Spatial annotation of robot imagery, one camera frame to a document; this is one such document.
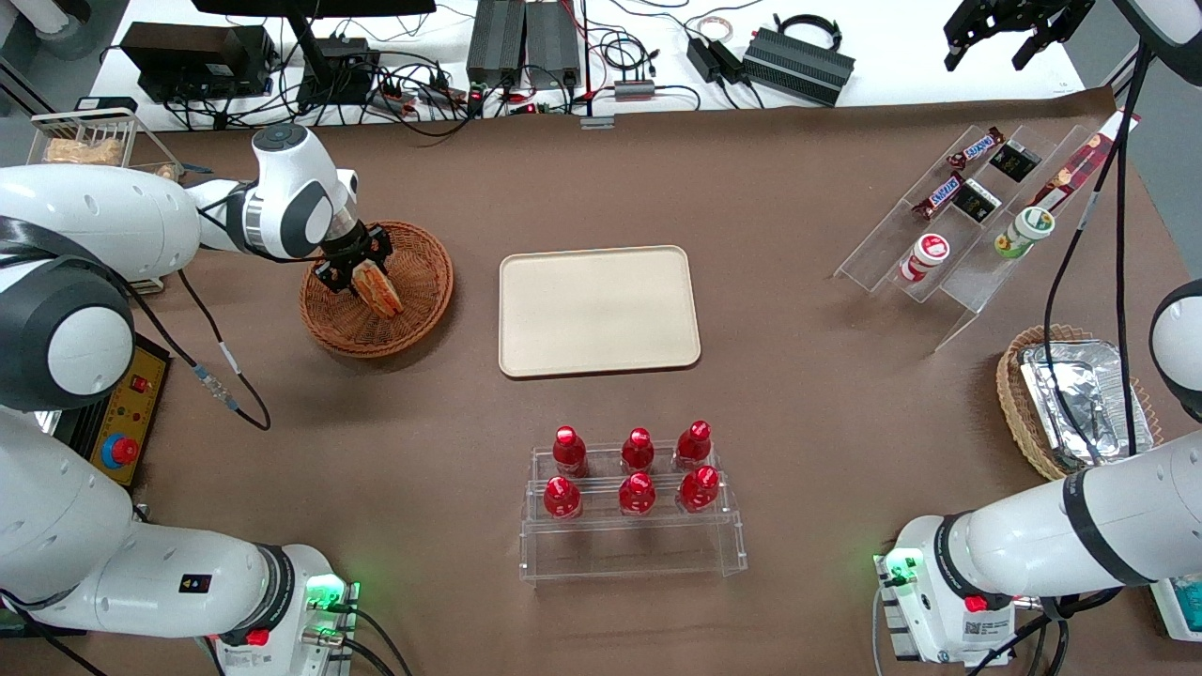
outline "wicker tray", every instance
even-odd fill
[[[1052,325],[1053,340],[1088,340],[1093,334],[1072,326],[1060,324]],[[1043,327],[1033,326],[1019,333],[1010,344],[1010,348],[998,361],[998,399],[1001,402],[1001,411],[1006,415],[1006,425],[1014,437],[1014,443],[1027,456],[1040,474],[1049,481],[1064,479],[1069,474],[1066,468],[1053,455],[1043,433],[1043,425],[1040,422],[1035,404],[1031,403],[1027,392],[1027,383],[1023,373],[1018,368],[1018,351],[1028,345],[1036,345],[1043,342]],[[1153,445],[1159,446],[1165,443],[1160,433],[1160,422],[1156,414],[1148,403],[1148,393],[1139,386],[1139,381],[1131,379],[1131,387],[1135,390],[1136,399],[1143,407],[1143,414],[1148,419],[1148,429],[1152,431]]]
[[[313,274],[300,285],[300,319],[319,343],[340,355],[383,357],[410,348],[434,330],[451,303],[454,272],[442,243],[407,223],[377,225],[392,241],[386,267],[405,308],[400,315],[381,319],[349,291],[333,293]]]

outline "red bottle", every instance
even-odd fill
[[[565,425],[555,432],[555,443],[551,446],[551,455],[555,457],[555,467],[564,476],[584,479],[589,475],[589,458],[584,450],[584,439],[581,439],[571,427]]]
[[[703,464],[685,475],[677,491],[677,504],[688,512],[698,512],[718,499],[718,470]]]
[[[554,518],[576,518],[584,511],[581,490],[563,476],[552,476],[542,493],[542,506]]]
[[[680,434],[677,441],[677,450],[672,453],[672,464],[680,472],[691,472],[709,457],[709,449],[713,443],[709,440],[709,423],[704,420],[694,422],[689,429]]]
[[[649,472],[653,459],[655,459],[655,446],[651,445],[650,433],[642,427],[636,427],[630,432],[626,443],[621,445],[621,469],[626,474]]]
[[[643,516],[655,504],[655,484],[644,472],[636,472],[618,488],[618,505],[626,516]]]

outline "red emergency stop button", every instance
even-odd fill
[[[113,462],[120,466],[138,459],[138,443],[129,437],[121,437],[113,444]]]

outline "clear acrylic stand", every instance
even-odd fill
[[[590,446],[589,476],[573,479],[581,490],[583,514],[552,518],[542,505],[547,480],[555,476],[549,447],[534,449],[530,481],[522,509],[522,580],[633,577],[684,573],[719,573],[724,577],[746,570],[743,520],[730,480],[716,451],[708,462],[719,470],[720,493],[708,508],[689,514],[676,505],[685,474],[672,467],[676,440],[657,440],[649,473],[655,506],[645,516],[626,516],[618,506],[621,444]]]
[[[999,255],[993,247],[994,239],[1093,134],[1084,126],[1077,125],[1060,143],[1053,143],[1030,128],[1019,126],[1010,138],[1041,158],[1040,164],[1020,183],[989,164],[989,158],[993,158],[996,149],[990,149],[960,170],[960,176],[981,184],[1001,202],[1001,206],[981,223],[970,218],[956,204],[945,204],[930,223],[915,214],[911,210],[914,206],[929,197],[951,176],[952,167],[946,158],[962,152],[984,135],[983,129],[970,126],[940,155],[834,273],[835,277],[847,277],[869,293],[876,292],[883,283],[889,281],[916,303],[924,303],[935,291],[942,290],[964,307],[964,313],[935,350],[972,324],[1010,278],[1014,265],[1022,259],[1005,259]],[[1064,204],[1060,204],[1057,210],[1063,208]],[[911,283],[900,275],[900,265],[910,256],[914,243],[927,233],[938,233],[946,238],[952,253],[942,265],[927,273],[922,281]]]

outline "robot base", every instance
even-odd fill
[[[963,662],[971,668],[1013,635],[1014,606],[982,612],[964,607],[964,599],[952,592],[935,563],[935,530],[942,521],[939,516],[921,516],[902,529],[881,568],[888,576],[911,581],[886,589],[886,599],[889,592],[897,595],[898,610],[923,662]],[[989,664],[1002,666],[1008,662],[1007,652]]]
[[[272,630],[263,646],[230,646],[218,640],[216,651],[226,676],[337,676],[344,663],[331,665],[332,651],[300,642],[305,629],[343,629],[341,616],[314,610],[311,603],[355,603],[355,586],[334,575],[329,562],[307,545],[286,545],[284,552],[296,568],[292,601],[284,619]]]

